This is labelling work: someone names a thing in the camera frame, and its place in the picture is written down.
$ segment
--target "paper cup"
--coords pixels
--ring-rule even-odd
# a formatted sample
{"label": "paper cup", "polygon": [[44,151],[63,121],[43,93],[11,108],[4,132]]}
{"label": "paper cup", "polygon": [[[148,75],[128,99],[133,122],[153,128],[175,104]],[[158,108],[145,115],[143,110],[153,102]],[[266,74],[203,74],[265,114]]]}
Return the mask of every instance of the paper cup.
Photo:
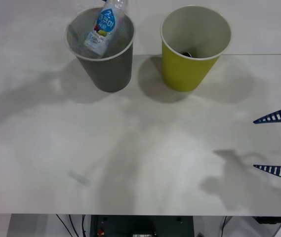
{"label": "paper cup", "polygon": [[[228,48],[232,31],[218,12],[190,5],[165,18],[161,37],[165,83],[177,91],[192,91]],[[182,55],[185,52],[192,58]]]}
{"label": "paper cup", "polygon": [[106,92],[116,92],[130,82],[135,29],[131,19],[125,15],[105,57],[93,58],[92,53],[83,46],[83,42],[88,32],[93,29],[100,10],[101,8],[92,8],[78,14],[67,26],[66,44],[97,88]]}

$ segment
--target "cup rim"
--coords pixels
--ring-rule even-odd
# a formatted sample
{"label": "cup rim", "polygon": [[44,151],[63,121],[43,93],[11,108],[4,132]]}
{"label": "cup rim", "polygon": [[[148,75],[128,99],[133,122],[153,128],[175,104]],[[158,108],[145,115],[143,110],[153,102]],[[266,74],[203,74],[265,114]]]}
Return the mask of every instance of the cup rim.
{"label": "cup rim", "polygon": [[87,61],[92,61],[92,62],[103,62],[103,61],[109,61],[109,60],[111,60],[111,59],[113,59],[113,58],[117,58],[118,56],[120,56],[120,55],[122,55],[123,53],[125,53],[125,52],[130,48],[130,46],[134,43],[134,40],[135,40],[135,34],[136,34],[135,24],[133,23],[133,21],[131,20],[131,18],[130,18],[128,15],[126,15],[126,14],[125,14],[125,16],[128,17],[128,19],[129,19],[129,20],[131,21],[131,23],[132,23],[132,26],[133,26],[133,28],[134,28],[134,34],[133,34],[133,36],[132,36],[132,38],[131,38],[131,41],[130,41],[130,43],[128,44],[128,46],[126,46],[126,48],[125,48],[124,50],[122,50],[121,52],[119,52],[118,54],[115,54],[115,55],[113,55],[113,56],[111,56],[111,57],[107,57],[107,58],[86,58],[86,57],[83,57],[83,56],[77,54],[76,52],[74,52],[74,51],[71,49],[71,47],[70,47],[70,45],[69,45],[69,42],[68,42],[68,38],[67,38],[67,34],[68,34],[68,30],[69,30],[70,25],[77,19],[78,16],[83,15],[83,14],[85,14],[87,11],[92,10],[92,9],[102,9],[102,7],[92,7],[92,8],[88,8],[88,9],[86,9],[86,10],[83,10],[83,11],[79,12],[79,13],[77,14],[77,16],[74,17],[74,18],[70,21],[70,23],[67,25],[67,28],[66,28],[66,30],[65,30],[65,32],[64,32],[64,35],[63,35],[63,38],[64,38],[64,41],[65,41],[65,43],[66,43],[67,48],[68,48],[76,57],[78,57],[78,58],[80,58],[80,59],[83,59],[83,60],[87,60]]}
{"label": "cup rim", "polygon": [[[227,23],[228,27],[229,27],[229,30],[230,30],[230,40],[229,40],[229,43],[227,44],[227,46],[218,54],[214,55],[214,56],[211,56],[211,57],[207,57],[207,58],[189,58],[189,57],[186,57],[186,56],[183,56],[182,54],[176,52],[174,49],[172,49],[169,44],[167,44],[167,42],[165,41],[164,37],[163,37],[163,33],[162,33],[162,28],[163,28],[163,25],[164,25],[164,22],[165,20],[167,19],[168,16],[170,16],[172,13],[174,13],[175,11],[177,10],[180,10],[180,9],[183,9],[183,8],[188,8],[188,7],[202,7],[202,8],[205,8],[207,10],[211,10],[215,13],[217,13],[218,15],[220,15]],[[233,38],[233,31],[231,30],[231,26],[229,24],[229,22],[227,21],[227,19],[222,15],[220,14],[218,11],[215,11],[214,9],[212,8],[209,8],[209,7],[205,7],[205,6],[201,6],[201,5],[187,5],[187,6],[184,6],[184,7],[180,7],[178,9],[175,9],[171,12],[169,12],[169,14],[167,14],[167,16],[163,19],[161,25],[160,25],[160,35],[161,35],[161,38],[162,38],[162,41],[163,43],[165,44],[165,46],[168,47],[168,49],[170,49],[173,53],[175,53],[176,55],[182,57],[182,58],[185,58],[185,59],[188,59],[188,60],[192,60],[192,61],[206,61],[206,60],[211,60],[211,59],[214,59],[214,58],[217,58],[219,57],[220,55],[222,55],[226,50],[227,48],[230,46],[231,44],[231,41],[232,41],[232,38]]]}

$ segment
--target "plastic bottle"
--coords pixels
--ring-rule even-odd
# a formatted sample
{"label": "plastic bottle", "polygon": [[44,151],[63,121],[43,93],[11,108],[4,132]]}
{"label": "plastic bottle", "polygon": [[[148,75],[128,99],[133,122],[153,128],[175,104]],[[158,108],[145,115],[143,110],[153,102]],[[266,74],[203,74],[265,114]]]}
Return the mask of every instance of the plastic bottle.
{"label": "plastic bottle", "polygon": [[107,0],[93,26],[93,31],[88,33],[83,43],[99,57],[102,57],[106,52],[109,42],[124,17],[126,1]]}

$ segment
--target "table surface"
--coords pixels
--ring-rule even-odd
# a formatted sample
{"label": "table surface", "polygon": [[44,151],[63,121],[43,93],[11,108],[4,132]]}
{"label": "table surface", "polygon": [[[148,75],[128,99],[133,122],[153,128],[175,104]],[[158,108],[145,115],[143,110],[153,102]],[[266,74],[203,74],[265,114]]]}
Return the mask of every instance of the table surface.
{"label": "table surface", "polygon": [[134,56],[108,94],[62,41],[80,3],[0,1],[0,213],[281,216],[252,167],[281,165],[281,124],[252,123],[281,109],[281,55],[223,56],[192,93]]}
{"label": "table surface", "polygon": [[[101,0],[0,0],[0,47],[14,53],[65,51],[66,25]],[[196,4],[217,10],[229,21],[233,39],[226,54],[281,54],[281,0],[129,0],[136,27],[134,54],[160,55],[160,24],[171,11]]]}

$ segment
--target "black cable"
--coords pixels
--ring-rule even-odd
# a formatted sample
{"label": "black cable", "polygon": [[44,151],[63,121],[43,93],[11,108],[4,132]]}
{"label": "black cable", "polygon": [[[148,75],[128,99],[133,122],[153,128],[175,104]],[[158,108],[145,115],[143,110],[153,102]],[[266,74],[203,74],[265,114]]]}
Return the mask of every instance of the black cable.
{"label": "black cable", "polygon": [[227,216],[225,217],[223,228],[221,229],[221,237],[223,237],[224,227],[225,227],[225,224],[226,224],[226,219],[227,219]]}
{"label": "black cable", "polygon": [[83,237],[86,237],[86,235],[85,235],[85,230],[84,230],[84,226],[83,226],[84,219],[85,219],[85,215],[82,215],[82,233],[83,233]]}
{"label": "black cable", "polygon": [[69,215],[69,219],[70,219],[70,223],[71,223],[72,229],[75,231],[76,236],[79,237],[79,235],[78,235],[78,233],[77,233],[77,231],[76,231],[76,229],[75,229],[75,227],[74,227],[74,225],[73,225],[73,223],[72,223],[71,215]]}
{"label": "black cable", "polygon": [[99,217],[98,215],[95,215],[94,216],[94,237],[97,237],[98,234],[97,234],[97,222],[99,221]]}
{"label": "black cable", "polygon": [[62,222],[62,224],[64,225],[64,227],[67,229],[67,231],[69,232],[70,236],[72,236],[72,234],[70,233],[69,229],[67,228],[67,226],[65,225],[65,223],[63,223],[63,221],[60,219],[60,217],[58,216],[58,214],[56,214],[56,216],[58,217],[58,219]]}

